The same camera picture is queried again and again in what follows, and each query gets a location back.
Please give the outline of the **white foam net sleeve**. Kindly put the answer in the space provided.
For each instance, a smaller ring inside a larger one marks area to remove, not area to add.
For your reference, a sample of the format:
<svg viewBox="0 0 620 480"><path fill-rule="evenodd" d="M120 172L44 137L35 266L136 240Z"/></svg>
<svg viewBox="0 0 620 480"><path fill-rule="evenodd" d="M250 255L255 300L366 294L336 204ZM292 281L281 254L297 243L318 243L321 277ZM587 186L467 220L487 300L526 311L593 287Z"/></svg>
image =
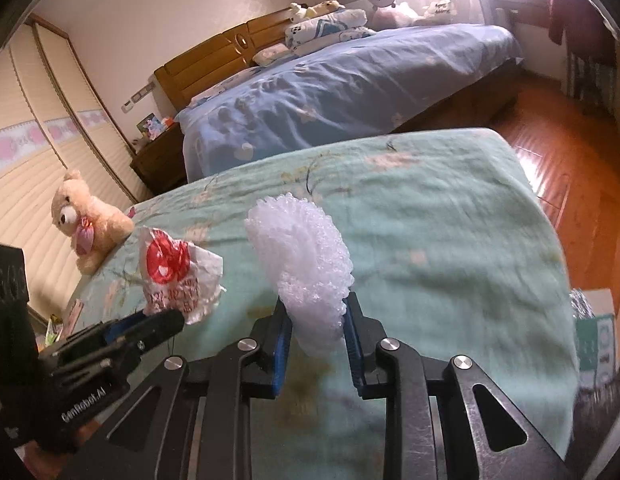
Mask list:
<svg viewBox="0 0 620 480"><path fill-rule="evenodd" d="M267 196L249 209L245 229L299 347L309 356L333 352L343 338L354 276L349 249L331 216L305 198Z"/></svg>

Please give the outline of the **white red printed plastic bag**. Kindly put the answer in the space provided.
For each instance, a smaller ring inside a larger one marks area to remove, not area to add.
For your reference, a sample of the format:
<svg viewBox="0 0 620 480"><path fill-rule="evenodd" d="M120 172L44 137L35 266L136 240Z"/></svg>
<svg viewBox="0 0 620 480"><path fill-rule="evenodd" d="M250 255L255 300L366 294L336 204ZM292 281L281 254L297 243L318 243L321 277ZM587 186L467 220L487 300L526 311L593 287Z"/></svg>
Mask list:
<svg viewBox="0 0 620 480"><path fill-rule="evenodd" d="M223 258L149 226L142 227L139 242L144 314L178 310L187 325L208 318L225 291Z"/></svg>

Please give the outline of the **green wrapper item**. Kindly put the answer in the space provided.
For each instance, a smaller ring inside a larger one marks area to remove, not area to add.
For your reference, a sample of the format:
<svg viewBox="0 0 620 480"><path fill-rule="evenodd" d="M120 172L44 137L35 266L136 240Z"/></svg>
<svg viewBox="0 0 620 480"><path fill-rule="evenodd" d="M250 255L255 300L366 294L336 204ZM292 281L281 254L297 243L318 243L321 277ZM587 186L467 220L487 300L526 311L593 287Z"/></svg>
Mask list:
<svg viewBox="0 0 620 480"><path fill-rule="evenodd" d="M46 332L44 336L44 347L48 348L55 344L55 342L60 338L60 334L63 331L64 322L63 319L57 316L56 314L52 314L48 318L48 326L46 326Z"/></svg>

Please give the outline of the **teal floral bedsheet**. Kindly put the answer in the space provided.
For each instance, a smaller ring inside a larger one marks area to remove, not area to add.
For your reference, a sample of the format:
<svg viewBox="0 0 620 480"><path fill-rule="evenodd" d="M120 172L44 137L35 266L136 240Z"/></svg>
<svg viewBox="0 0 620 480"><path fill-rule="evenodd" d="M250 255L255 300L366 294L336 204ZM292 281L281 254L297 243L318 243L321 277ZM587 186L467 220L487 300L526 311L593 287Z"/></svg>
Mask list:
<svg viewBox="0 0 620 480"><path fill-rule="evenodd" d="M276 294L245 230L257 200L286 193L331 216L364 315L422 356L475 359L564 458L578 389L569 280L556 232L516 153L488 129L341 142L251 162L134 206L134 222L215 252L225 292L205 321L144 356L197 360L248 335ZM145 306L133 234L75 296L76 330ZM281 395L251 408L254 479L380 479L383 401L363 401L345 345L294 340Z"/></svg>

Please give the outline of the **cream teddy bear pink heart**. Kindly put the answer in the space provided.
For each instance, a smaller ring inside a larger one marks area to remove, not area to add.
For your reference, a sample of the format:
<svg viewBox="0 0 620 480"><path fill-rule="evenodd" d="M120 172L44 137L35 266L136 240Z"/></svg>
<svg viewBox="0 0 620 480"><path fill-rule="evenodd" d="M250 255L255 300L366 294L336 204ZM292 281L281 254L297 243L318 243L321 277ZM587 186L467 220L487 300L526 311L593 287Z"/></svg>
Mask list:
<svg viewBox="0 0 620 480"><path fill-rule="evenodd" d="M133 232L134 222L121 209L93 195L79 170L69 170L54 193L52 222L70 238L82 275L93 275Z"/></svg>

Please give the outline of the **dark wooden nightstand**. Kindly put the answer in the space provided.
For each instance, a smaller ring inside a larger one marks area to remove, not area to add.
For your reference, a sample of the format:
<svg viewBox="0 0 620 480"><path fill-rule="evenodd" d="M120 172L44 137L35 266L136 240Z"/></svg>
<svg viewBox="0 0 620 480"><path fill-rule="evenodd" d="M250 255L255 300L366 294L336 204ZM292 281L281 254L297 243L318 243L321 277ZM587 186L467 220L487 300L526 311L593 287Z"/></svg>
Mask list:
<svg viewBox="0 0 620 480"><path fill-rule="evenodd" d="M131 168L154 195L187 183L183 140L181 127L175 122L132 158Z"/></svg>

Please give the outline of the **blue bed cover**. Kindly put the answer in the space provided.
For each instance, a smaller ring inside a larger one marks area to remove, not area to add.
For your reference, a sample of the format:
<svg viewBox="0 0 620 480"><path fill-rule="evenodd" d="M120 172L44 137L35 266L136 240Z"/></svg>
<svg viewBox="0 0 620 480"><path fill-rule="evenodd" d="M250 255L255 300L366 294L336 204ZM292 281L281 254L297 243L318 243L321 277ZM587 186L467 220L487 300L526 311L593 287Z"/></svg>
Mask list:
<svg viewBox="0 0 620 480"><path fill-rule="evenodd" d="M254 67L180 110L189 182L283 153L383 136L522 51L507 29L406 27Z"/></svg>

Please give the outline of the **wooden headboard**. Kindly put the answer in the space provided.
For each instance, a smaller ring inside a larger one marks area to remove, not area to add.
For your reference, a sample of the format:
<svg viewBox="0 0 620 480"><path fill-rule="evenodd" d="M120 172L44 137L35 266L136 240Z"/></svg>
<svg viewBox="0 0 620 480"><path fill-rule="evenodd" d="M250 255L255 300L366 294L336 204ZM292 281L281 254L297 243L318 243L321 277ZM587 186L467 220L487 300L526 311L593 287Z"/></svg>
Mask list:
<svg viewBox="0 0 620 480"><path fill-rule="evenodd" d="M261 50L284 39L293 11L289 8L253 18L188 49L154 71L176 110L196 94L253 65Z"/></svg>

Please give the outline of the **pink white pillow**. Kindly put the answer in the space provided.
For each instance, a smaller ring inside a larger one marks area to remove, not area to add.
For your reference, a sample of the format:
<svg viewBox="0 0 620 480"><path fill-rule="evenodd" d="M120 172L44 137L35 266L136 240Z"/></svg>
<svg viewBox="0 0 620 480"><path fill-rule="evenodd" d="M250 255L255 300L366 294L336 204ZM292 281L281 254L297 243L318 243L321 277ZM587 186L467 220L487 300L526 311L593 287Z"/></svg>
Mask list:
<svg viewBox="0 0 620 480"><path fill-rule="evenodd" d="M270 47L259 50L252 58L252 62L260 67L270 66L280 60L293 56L293 52L282 42L272 44Z"/></svg>

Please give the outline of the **blue white folded quilt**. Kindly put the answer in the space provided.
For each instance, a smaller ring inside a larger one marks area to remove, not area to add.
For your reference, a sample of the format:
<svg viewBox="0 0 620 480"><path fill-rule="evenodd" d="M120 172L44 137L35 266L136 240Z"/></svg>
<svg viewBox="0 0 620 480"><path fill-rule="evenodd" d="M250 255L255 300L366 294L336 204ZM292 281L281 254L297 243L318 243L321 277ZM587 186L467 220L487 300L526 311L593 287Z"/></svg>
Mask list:
<svg viewBox="0 0 620 480"><path fill-rule="evenodd" d="M364 10L340 9L289 25L284 32L284 44L296 56L307 55L337 42L374 36L375 30L366 24Z"/></svg>

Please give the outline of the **small plush toys on quilt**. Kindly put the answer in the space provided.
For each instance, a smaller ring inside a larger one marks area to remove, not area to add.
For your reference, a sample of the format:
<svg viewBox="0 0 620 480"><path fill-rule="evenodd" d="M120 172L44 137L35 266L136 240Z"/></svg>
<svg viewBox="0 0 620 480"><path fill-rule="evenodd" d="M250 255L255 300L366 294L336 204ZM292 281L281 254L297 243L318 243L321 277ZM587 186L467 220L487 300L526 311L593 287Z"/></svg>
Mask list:
<svg viewBox="0 0 620 480"><path fill-rule="evenodd" d="M311 18L330 14L343 9L343 5L338 0L325 0L316 3L314 6L307 6L296 2L290 3L290 21L293 24L300 23Z"/></svg>

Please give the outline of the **dark red hanging coat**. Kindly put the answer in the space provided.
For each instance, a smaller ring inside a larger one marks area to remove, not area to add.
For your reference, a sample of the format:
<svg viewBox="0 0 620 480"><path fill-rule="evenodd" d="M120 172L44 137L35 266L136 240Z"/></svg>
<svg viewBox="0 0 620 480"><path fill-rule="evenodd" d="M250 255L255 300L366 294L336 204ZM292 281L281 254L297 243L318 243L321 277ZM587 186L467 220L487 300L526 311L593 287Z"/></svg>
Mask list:
<svg viewBox="0 0 620 480"><path fill-rule="evenodd" d="M548 36L582 60L616 66L616 47L602 14L590 0L550 0Z"/></svg>

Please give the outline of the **small photo frame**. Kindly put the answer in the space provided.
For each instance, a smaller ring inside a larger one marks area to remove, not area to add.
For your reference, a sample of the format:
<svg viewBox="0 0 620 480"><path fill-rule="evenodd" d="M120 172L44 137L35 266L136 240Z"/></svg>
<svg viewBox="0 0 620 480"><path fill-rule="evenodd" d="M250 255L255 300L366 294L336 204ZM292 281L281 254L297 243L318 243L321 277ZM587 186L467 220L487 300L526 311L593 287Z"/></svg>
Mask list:
<svg viewBox="0 0 620 480"><path fill-rule="evenodd" d="M150 113L136 124L136 128L143 138L153 141L165 131L165 124L154 113Z"/></svg>

